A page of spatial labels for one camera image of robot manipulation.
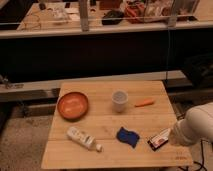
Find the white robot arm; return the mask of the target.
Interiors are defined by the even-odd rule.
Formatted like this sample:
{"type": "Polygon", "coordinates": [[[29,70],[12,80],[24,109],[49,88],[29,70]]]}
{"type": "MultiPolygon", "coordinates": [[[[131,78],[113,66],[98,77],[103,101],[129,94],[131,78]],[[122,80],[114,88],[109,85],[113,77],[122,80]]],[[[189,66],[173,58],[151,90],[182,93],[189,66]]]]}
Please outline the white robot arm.
{"type": "Polygon", "coordinates": [[[190,108],[168,136],[174,146],[192,146],[202,138],[213,143],[213,102],[190,108]]]}

